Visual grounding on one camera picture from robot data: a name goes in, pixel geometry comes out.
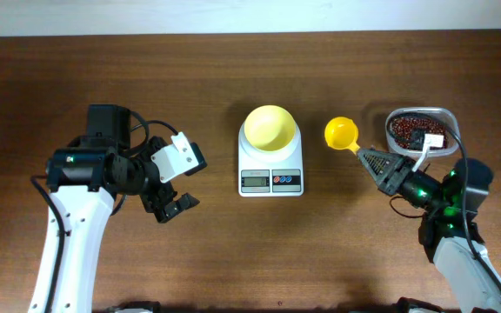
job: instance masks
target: yellow cup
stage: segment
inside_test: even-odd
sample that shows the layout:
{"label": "yellow cup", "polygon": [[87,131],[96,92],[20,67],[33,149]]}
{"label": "yellow cup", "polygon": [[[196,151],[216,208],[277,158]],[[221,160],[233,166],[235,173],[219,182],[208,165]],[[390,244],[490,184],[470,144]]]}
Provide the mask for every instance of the yellow cup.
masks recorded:
{"label": "yellow cup", "polygon": [[351,150],[354,154],[360,147],[357,144],[358,128],[347,117],[336,117],[328,122],[324,130],[324,139],[330,148]]}
{"label": "yellow cup", "polygon": [[284,108],[264,105],[254,109],[244,121],[244,135],[262,151],[276,151],[287,146],[296,132],[295,120]]}

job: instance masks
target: brown wooden surface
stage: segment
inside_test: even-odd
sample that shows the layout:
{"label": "brown wooden surface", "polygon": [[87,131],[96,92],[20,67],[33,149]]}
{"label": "brown wooden surface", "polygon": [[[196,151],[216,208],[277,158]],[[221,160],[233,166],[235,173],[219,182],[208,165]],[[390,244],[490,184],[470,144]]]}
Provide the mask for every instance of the brown wooden surface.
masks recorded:
{"label": "brown wooden surface", "polygon": [[[209,164],[174,182],[202,202],[171,223],[135,197],[110,219],[94,308],[353,308],[400,296],[456,307],[418,221],[393,213],[353,155],[323,139],[332,117],[348,116],[360,144],[385,149],[385,116],[413,105],[453,111],[470,156],[494,169],[477,221],[501,274],[501,30],[0,38],[0,311],[26,311],[42,255],[47,210],[28,177],[84,131],[89,103],[170,122]],[[237,193],[237,132],[267,103],[303,132],[301,197]]]}

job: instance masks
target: digital scale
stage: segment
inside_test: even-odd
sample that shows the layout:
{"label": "digital scale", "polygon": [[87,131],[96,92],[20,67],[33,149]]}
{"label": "digital scale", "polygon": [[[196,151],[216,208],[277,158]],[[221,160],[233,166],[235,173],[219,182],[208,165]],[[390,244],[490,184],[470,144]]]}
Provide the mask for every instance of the digital scale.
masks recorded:
{"label": "digital scale", "polygon": [[243,124],[239,131],[239,194],[301,196],[303,187],[303,153],[297,124],[291,141],[281,150],[272,152],[251,145]]}

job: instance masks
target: cable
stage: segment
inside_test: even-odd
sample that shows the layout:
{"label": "cable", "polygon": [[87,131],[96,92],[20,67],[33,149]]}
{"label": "cable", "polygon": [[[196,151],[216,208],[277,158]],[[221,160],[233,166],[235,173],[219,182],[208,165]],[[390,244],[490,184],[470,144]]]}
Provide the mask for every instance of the cable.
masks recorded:
{"label": "cable", "polygon": [[[459,138],[459,135],[447,123],[444,123],[442,120],[440,120],[436,117],[433,117],[431,115],[428,115],[428,114],[417,113],[417,112],[403,113],[403,114],[398,114],[398,115],[394,116],[392,119],[390,119],[390,121],[386,125],[387,130],[388,130],[391,122],[398,117],[421,117],[421,118],[427,118],[427,119],[430,119],[434,122],[437,122],[437,123],[443,125],[445,127],[446,131],[448,133],[450,133],[450,135],[453,137],[453,139],[458,143],[459,149],[461,150],[461,158],[462,158],[464,166],[465,166],[465,173],[464,173],[464,177],[463,177],[464,181],[463,181],[463,186],[461,189],[461,192],[462,192],[462,195],[461,195],[461,216],[463,219],[463,229],[464,229],[464,233],[465,233],[465,240],[467,241],[467,244],[469,245],[469,249],[471,250],[471,254],[473,255],[473,258],[481,264],[484,271],[486,271],[486,274],[488,274],[488,276],[491,278],[491,280],[498,287],[498,290],[500,291],[500,295],[501,295],[501,282],[500,282],[500,280],[494,274],[494,272],[491,270],[490,266],[488,266],[488,263],[486,263],[483,260],[480,253],[478,253],[477,249],[475,249],[475,246],[473,245],[473,242],[471,241],[471,234],[469,233],[469,224],[467,223],[467,209],[466,209],[466,207],[467,207],[467,182],[468,182],[467,177],[469,176],[469,163],[467,161],[467,151],[466,151],[465,147],[463,146],[463,143],[461,142],[461,138]],[[399,138],[397,136],[395,136],[395,134],[393,134],[393,132],[389,131],[388,133],[394,139],[399,140]],[[436,215],[437,212],[438,212],[438,208],[433,210],[429,214],[429,219],[431,219],[434,215]]]}
{"label": "cable", "polygon": [[119,203],[116,205],[115,209],[111,212],[111,216],[116,215],[118,211],[123,207],[123,203],[125,203],[125,200],[127,200],[127,195],[122,195],[121,199],[119,200]]}
{"label": "cable", "polygon": [[[148,121],[148,122],[146,122],[146,123],[147,123],[147,124],[157,123],[157,124],[163,125],[163,126],[167,127],[168,129],[170,129],[170,130],[173,132],[173,134],[175,134],[175,135],[179,135],[179,132],[178,132],[178,131],[177,131],[177,130],[173,127],[173,126],[169,125],[169,124],[168,124],[168,123],[166,123],[166,122],[162,122],[162,121],[158,121],[158,120],[150,120],[150,121]],[[133,128],[132,128],[132,130],[130,130],[130,131],[135,131],[135,130],[138,130],[138,129],[139,129],[139,128],[141,128],[141,127],[143,127],[143,125],[142,125],[142,124],[139,124],[139,125],[137,125],[137,126],[133,127]]]}
{"label": "cable", "polygon": [[393,204],[392,204],[392,202],[393,202],[394,200],[396,200],[396,199],[404,199],[404,198],[403,198],[402,196],[393,196],[393,197],[390,199],[390,207],[391,207],[391,209],[392,209],[394,212],[398,213],[400,216],[407,217],[407,218],[421,218],[421,217],[423,217],[423,216],[424,216],[424,214],[421,214],[421,215],[419,215],[419,216],[410,216],[410,215],[407,215],[407,214],[401,213],[401,212],[400,212],[400,211],[398,211],[396,208],[394,208],[394,206],[393,206]]}
{"label": "cable", "polygon": [[148,127],[148,123],[143,119],[143,117],[140,116],[140,114],[136,113],[135,111],[130,112],[132,116],[134,116],[138,122],[140,122],[139,127],[144,127],[144,140],[136,147],[130,148],[126,151],[123,152],[123,157],[132,157],[135,156],[137,153],[142,151],[146,144],[148,143],[148,139],[150,137],[150,128]]}
{"label": "cable", "polygon": [[51,276],[50,291],[48,293],[48,300],[46,301],[44,310],[45,313],[50,313],[51,306],[53,304],[53,298],[56,293],[57,279],[59,278],[59,268],[61,267],[61,259],[63,258],[63,250],[65,247],[66,234],[65,234],[65,225],[63,223],[63,219],[61,218],[61,214],[59,214],[59,210],[57,210],[56,205],[53,203],[53,201],[51,201],[51,198],[48,195],[48,193],[37,182],[37,179],[46,179],[46,178],[47,176],[32,176],[30,178],[30,181],[32,182],[34,187],[38,190],[40,195],[42,195],[45,202],[50,206],[50,210],[56,217],[57,226],[59,227],[59,232],[57,233],[57,235],[59,236],[59,244],[57,245],[56,261],[55,264],[53,265],[53,274]]}

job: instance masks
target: robot arm with white sleeve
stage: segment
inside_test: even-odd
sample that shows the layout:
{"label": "robot arm with white sleeve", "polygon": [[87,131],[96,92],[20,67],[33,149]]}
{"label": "robot arm with white sleeve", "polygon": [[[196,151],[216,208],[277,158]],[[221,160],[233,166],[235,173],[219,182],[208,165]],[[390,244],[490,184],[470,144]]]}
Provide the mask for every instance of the robot arm with white sleeve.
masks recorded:
{"label": "robot arm with white sleeve", "polygon": [[[426,115],[421,117],[438,121]],[[473,222],[489,193],[493,174],[485,164],[467,158],[457,134],[449,129],[448,132],[458,141],[463,158],[441,183],[417,170],[418,163],[407,156],[366,149],[360,149],[357,156],[380,191],[388,196],[399,195],[414,207],[424,209],[419,243],[450,284],[460,309],[501,313],[501,278],[492,267]],[[408,300],[402,298],[397,304],[402,311],[434,311]]]}
{"label": "robot arm with white sleeve", "polygon": [[[131,116],[140,122],[134,128]],[[150,123],[173,131],[173,144],[161,137],[149,139]],[[131,148],[130,133],[141,127],[145,139]],[[188,193],[174,200],[177,193],[170,180],[204,167],[198,146],[167,123],[146,122],[136,112],[116,105],[91,105],[86,135],[55,151],[47,176],[31,178],[50,214],[29,312],[91,312],[97,259],[109,217],[130,195],[140,196],[146,212],[153,213],[159,223],[170,221],[199,203]],[[42,178],[49,194],[37,182]],[[117,195],[122,197],[114,209]]]}

